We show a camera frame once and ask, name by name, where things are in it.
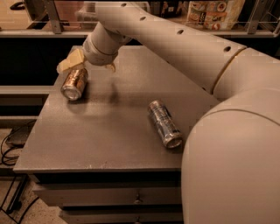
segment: box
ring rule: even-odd
[[[198,29],[231,30],[245,0],[191,1],[185,25]]]

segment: robot arm screw hole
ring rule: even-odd
[[[230,47],[230,46],[227,46],[227,47],[225,47],[224,52],[225,52],[225,53],[228,53],[230,50],[231,50],[231,47]]]
[[[177,32],[177,34],[182,34],[184,32],[184,30],[179,30],[178,32]]]

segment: cabinet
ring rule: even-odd
[[[78,101],[61,94],[59,75],[15,172],[67,223],[182,223],[183,148],[163,146],[147,107],[162,100],[186,140],[219,102],[144,46],[122,47],[115,73],[86,68]]]

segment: silver can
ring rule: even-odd
[[[164,146],[169,149],[180,146],[183,143],[183,137],[176,128],[167,107],[161,101],[153,101],[148,111]]]
[[[66,77],[60,91],[68,100],[76,101],[81,98],[87,81],[87,69],[72,70]]]

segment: drawer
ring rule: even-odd
[[[33,191],[56,207],[181,204],[180,186],[161,183],[135,185],[35,185]]]
[[[59,217],[69,224],[89,223],[180,223],[181,206],[105,206],[62,210]]]

